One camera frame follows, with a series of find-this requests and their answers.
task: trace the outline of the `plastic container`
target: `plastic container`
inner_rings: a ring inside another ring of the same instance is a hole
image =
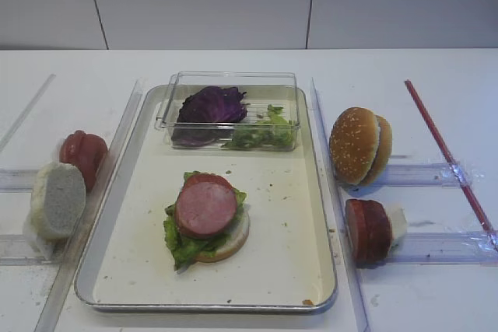
[[[168,87],[159,127],[164,141],[178,149],[292,151],[300,116],[296,76],[292,73],[180,72]],[[180,122],[185,100],[205,87],[237,87],[247,116],[238,123]]]

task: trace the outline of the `green lettuce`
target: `green lettuce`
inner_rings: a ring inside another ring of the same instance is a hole
[[[256,125],[274,124],[274,127],[261,126],[261,129],[239,127],[232,135],[232,140],[222,145],[228,149],[252,149],[263,145],[273,145],[278,149],[291,149],[294,142],[293,121],[282,117],[283,107],[274,107],[269,104],[267,115],[269,120],[256,121]]]

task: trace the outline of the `red stick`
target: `red stick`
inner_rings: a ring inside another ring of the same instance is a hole
[[[423,105],[423,102],[420,99],[419,94],[415,91],[415,87],[413,87],[413,84],[408,79],[405,81],[405,84],[406,88],[410,92],[410,95],[412,95],[413,101],[415,101],[415,105],[417,106],[417,108],[419,108],[419,112],[420,114],[422,114],[423,120],[426,122],[427,127],[432,133],[434,140],[436,141],[437,145],[439,146],[439,149],[443,153],[446,162],[455,164],[456,161],[453,155],[451,154],[450,149],[447,147],[446,143],[443,140],[443,137],[441,136],[440,132],[437,130],[437,127],[434,124],[432,118],[430,117],[426,107]],[[481,204],[479,203],[477,197],[474,195],[474,192],[472,191],[469,185],[464,184],[461,178],[458,177],[458,175],[455,176],[457,177],[457,180],[460,183],[460,188],[463,191],[465,197],[467,198],[468,203],[470,204],[470,206],[472,206],[472,210],[474,211],[475,216],[479,220],[479,223],[481,224],[482,228],[486,231],[489,238],[491,239],[491,243],[493,244],[495,250],[498,251],[498,240],[496,239],[496,232],[493,226],[491,225],[491,222],[489,221],[488,217],[486,216],[486,213],[484,212],[484,210],[482,210]]]

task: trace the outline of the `round ham slice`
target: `round ham slice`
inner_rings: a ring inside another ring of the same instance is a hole
[[[374,264],[388,256],[392,242],[389,217],[381,203],[349,199],[345,215],[357,264]]]
[[[368,248],[368,236],[366,234],[362,202],[356,199],[346,201],[345,217],[352,244],[352,257],[356,263],[362,263],[366,259],[366,250]]]
[[[59,151],[59,161],[76,166],[83,175],[86,191],[90,192],[106,154],[107,145],[100,136],[78,130],[65,139]]]
[[[363,209],[366,231],[368,235],[368,250],[366,262],[373,264],[385,260],[391,247],[392,231],[388,215],[381,203],[368,200]]]
[[[231,188],[201,181],[182,189],[176,203],[175,220],[181,234],[206,239],[223,232],[236,210],[237,199]]]
[[[188,178],[185,181],[183,188],[185,189],[190,186],[193,186],[194,184],[201,182],[210,182],[214,184],[219,184],[220,186],[225,186],[229,189],[232,189],[232,185],[228,183],[228,180],[226,180],[222,176],[209,174],[209,173],[199,173],[192,175],[190,178]]]

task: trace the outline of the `white bread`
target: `white bread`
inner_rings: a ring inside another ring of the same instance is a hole
[[[337,177],[348,184],[367,185],[391,156],[391,125],[371,110],[346,109],[334,123],[329,147]]]
[[[230,234],[230,238],[216,251],[214,257],[201,252],[195,260],[198,262],[217,262],[233,256],[245,244],[249,236],[250,227],[251,220],[249,219],[249,214],[244,210],[237,224],[230,227],[227,231]]]
[[[54,254],[55,242],[46,240],[40,235],[38,235],[37,229],[33,227],[31,223],[31,215],[24,221],[23,225],[23,236],[26,242],[31,246],[36,253],[40,253],[46,260],[52,258]]]
[[[85,204],[85,181],[78,168],[49,163],[40,169],[33,185],[28,227],[45,240],[67,239]]]

